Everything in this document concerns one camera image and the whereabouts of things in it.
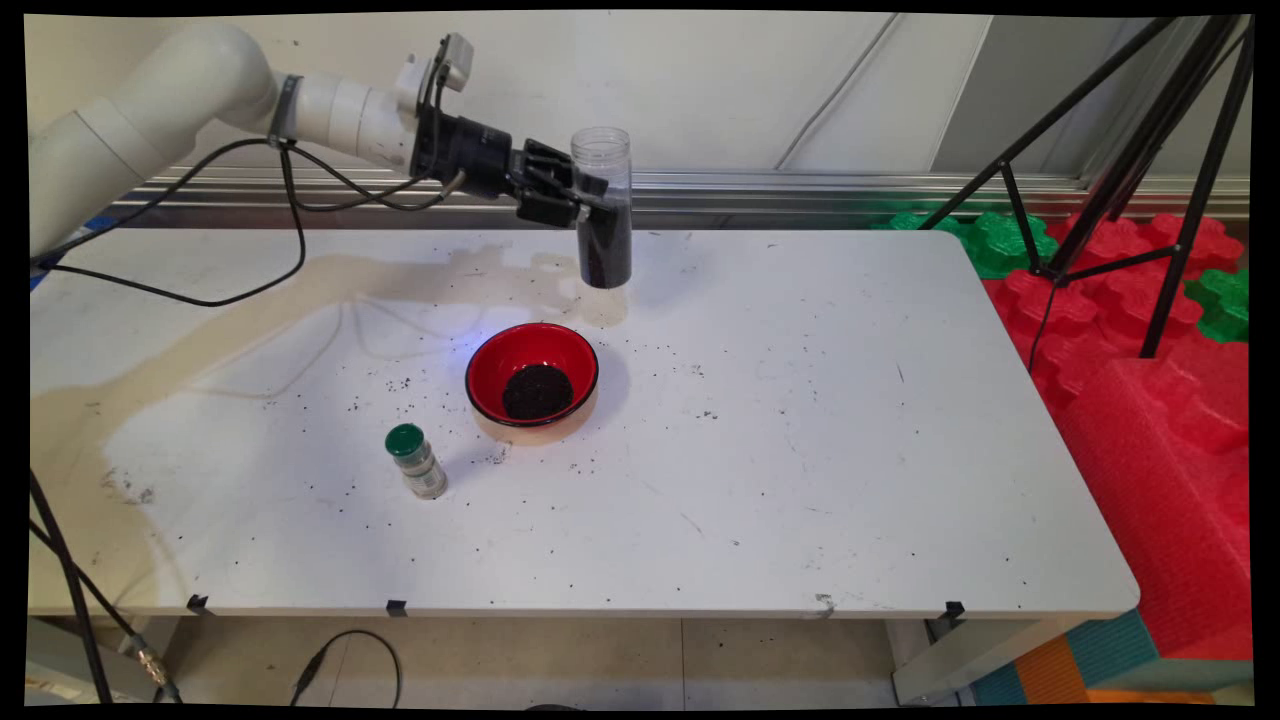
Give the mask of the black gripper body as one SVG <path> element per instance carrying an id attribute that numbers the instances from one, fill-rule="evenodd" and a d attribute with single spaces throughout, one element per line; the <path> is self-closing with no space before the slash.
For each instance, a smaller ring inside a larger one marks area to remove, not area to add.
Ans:
<path id="1" fill-rule="evenodd" d="M 513 138 L 504 131 L 426 109 L 419 118 L 410 174 L 448 184 L 463 172 L 460 192 L 517 199 L 517 186 L 509 177 L 513 150 Z"/>

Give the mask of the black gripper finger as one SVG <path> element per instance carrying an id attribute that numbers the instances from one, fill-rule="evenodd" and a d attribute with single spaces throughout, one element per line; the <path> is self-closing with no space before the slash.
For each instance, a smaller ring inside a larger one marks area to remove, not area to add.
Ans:
<path id="1" fill-rule="evenodd" d="M 577 225 L 595 210 L 609 214 L 603 202 L 607 179 L 581 176 L 564 186 L 554 177 L 538 176 L 520 182 L 520 218 L 540 225 Z"/>
<path id="2" fill-rule="evenodd" d="M 573 184 L 573 161 L 568 154 L 534 138 L 525 140 L 522 152 L 524 167 L 527 174 L 536 170 L 547 177 L 547 183 L 556 182 L 559 186 Z"/>

